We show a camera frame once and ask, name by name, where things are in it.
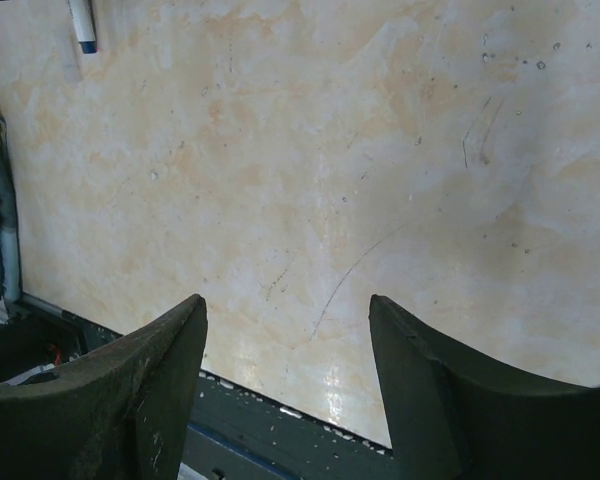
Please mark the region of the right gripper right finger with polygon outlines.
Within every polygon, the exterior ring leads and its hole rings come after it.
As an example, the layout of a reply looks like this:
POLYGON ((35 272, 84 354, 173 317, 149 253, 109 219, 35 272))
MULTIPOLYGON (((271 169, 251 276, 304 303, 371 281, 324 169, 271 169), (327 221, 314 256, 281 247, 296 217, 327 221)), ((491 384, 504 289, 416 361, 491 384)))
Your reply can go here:
POLYGON ((369 326, 402 479, 600 479, 600 386, 490 357, 374 295, 369 326))

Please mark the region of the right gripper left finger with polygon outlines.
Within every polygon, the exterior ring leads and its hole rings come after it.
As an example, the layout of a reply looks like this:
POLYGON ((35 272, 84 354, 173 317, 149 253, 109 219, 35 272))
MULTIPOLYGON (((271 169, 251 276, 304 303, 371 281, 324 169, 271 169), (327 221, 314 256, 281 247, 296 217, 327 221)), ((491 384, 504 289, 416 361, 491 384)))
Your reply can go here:
POLYGON ((0 327, 0 479, 176 478, 207 331, 199 295, 82 356, 0 327))

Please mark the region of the blue end white pen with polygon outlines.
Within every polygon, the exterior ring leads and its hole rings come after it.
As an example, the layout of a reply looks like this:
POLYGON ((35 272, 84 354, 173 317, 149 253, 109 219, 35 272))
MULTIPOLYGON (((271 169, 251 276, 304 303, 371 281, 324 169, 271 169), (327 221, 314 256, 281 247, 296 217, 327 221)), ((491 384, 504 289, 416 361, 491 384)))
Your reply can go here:
POLYGON ((90 0, 67 1, 74 32, 83 54, 97 52, 97 36, 90 0))

